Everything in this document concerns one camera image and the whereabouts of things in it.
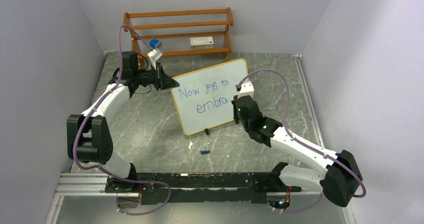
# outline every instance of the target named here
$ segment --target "whiteboard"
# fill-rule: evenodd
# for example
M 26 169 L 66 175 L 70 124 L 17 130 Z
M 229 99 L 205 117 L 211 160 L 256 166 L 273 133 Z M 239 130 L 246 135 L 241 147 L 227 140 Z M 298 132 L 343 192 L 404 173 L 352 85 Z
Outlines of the whiteboard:
M 185 135 L 233 121 L 231 98 L 248 75 L 245 59 L 236 59 L 173 77 L 179 87 L 171 93 Z

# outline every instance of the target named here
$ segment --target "gray tile floor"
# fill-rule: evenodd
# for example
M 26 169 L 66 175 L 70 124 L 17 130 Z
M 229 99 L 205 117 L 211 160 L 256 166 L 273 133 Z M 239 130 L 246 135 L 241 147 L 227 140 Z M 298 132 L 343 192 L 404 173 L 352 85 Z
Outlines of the gray tile floor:
M 109 52 L 93 101 L 105 90 L 119 55 Z M 249 72 L 272 68 L 286 76 L 290 86 L 289 128 L 317 143 L 309 111 L 292 55 L 231 53 L 230 60 L 244 58 Z M 222 63 L 222 55 L 163 57 L 165 72 L 171 76 Z M 286 90 L 279 76 L 258 73 L 252 78 L 254 99 L 264 116 L 280 122 L 286 106 Z M 139 88 L 137 92 L 147 92 Z M 292 156 L 251 140 L 241 125 L 233 122 L 204 132 L 185 136 L 182 132 L 170 90 L 134 94 L 123 104 L 112 120 L 108 120 L 114 151 L 132 162 L 138 172 L 244 172 L 271 171 L 279 162 L 304 166 Z M 210 150 L 201 155 L 200 150 Z M 73 172 L 82 172 L 73 168 Z

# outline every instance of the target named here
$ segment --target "yellow whiteboard frame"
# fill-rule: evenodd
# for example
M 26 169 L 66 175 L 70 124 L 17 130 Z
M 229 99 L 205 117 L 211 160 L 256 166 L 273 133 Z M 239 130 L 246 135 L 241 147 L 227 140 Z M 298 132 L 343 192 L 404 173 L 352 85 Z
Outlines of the yellow whiteboard frame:
M 226 64 L 229 64 L 229 63 L 231 63 L 231 62 L 235 62 L 235 61 L 239 61 L 239 60 L 243 60 L 243 61 L 244 61 L 244 65 L 246 66 L 246 72 L 247 72 L 247 74 L 249 74 L 249 70 L 248 70 L 248 63 L 247 63 L 247 61 L 246 61 L 245 59 L 243 59 L 243 58 L 239 58 L 239 59 L 236 59 L 236 60 L 227 61 L 227 62 L 220 63 L 220 64 L 217 64 L 217 65 L 213 65 L 213 66 L 209 66 L 209 67 L 202 68 L 202 69 L 199 69 L 199 70 L 194 70 L 194 71 L 187 72 L 187 73 L 184 73 L 184 74 L 181 74 L 181 75 L 177 75 L 177 76 L 174 76 L 174 77 L 173 77 L 173 79 L 174 79 L 174 78 L 181 77 L 181 76 L 184 76 L 184 75 L 194 74 L 194 73 L 196 73 L 196 72 L 200 72 L 200 71 L 203 71 L 203 70 L 207 70 L 207 69 L 215 68 L 215 67 L 218 67 L 218 66 L 221 66 L 221 65 L 226 65 Z M 173 97 L 172 97 L 172 98 L 173 98 L 173 99 L 172 99 L 172 100 L 173 100 L 173 104 L 175 105 L 175 108 L 177 109 L 176 111 L 177 111 L 178 119 L 179 119 L 179 122 L 180 122 L 179 124 L 181 125 L 181 129 L 182 129 L 182 131 L 183 131 L 184 135 L 191 136 L 191 135 L 194 135 L 194 134 L 200 133 L 200 132 L 202 132 L 202 131 L 205 131 L 205 130 L 200 130 L 200 131 L 193 132 L 193 133 L 190 133 L 190 134 L 187 134 L 187 133 L 184 131 L 184 127 L 182 126 L 182 124 L 183 124 L 183 123 L 181 122 L 180 113 L 179 113 L 179 111 L 178 111 L 178 106 L 177 106 L 177 102 L 175 101 L 175 96 L 174 96 L 173 91 L 171 91 L 171 94 L 172 94 L 172 96 L 173 96 Z M 221 124 L 218 124 L 218 125 L 214 125 L 214 126 L 208 127 L 208 128 L 206 128 L 206 129 L 212 129 L 212 128 L 218 127 L 218 126 L 220 126 L 220 125 L 228 124 L 228 123 L 230 123 L 230 122 L 232 122 L 232 121 L 234 121 L 234 120 L 229 120 L 229 121 L 227 121 L 227 122 L 224 122 L 224 123 L 221 123 Z

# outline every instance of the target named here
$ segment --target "box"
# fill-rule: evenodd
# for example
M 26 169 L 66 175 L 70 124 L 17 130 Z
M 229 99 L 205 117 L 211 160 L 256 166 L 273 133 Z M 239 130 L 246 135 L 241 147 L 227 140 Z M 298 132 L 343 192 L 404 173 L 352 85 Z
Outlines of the box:
M 214 40 L 212 37 L 196 37 L 190 38 L 190 45 L 192 50 L 212 49 Z

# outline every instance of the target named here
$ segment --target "blue eraser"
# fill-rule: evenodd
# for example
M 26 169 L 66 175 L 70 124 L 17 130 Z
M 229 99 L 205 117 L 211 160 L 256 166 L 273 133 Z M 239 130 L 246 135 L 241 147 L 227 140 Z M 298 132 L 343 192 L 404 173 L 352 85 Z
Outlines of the blue eraser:
M 152 39 L 149 42 L 150 46 L 154 49 L 156 48 L 160 48 L 162 46 L 162 41 L 157 40 L 157 39 Z

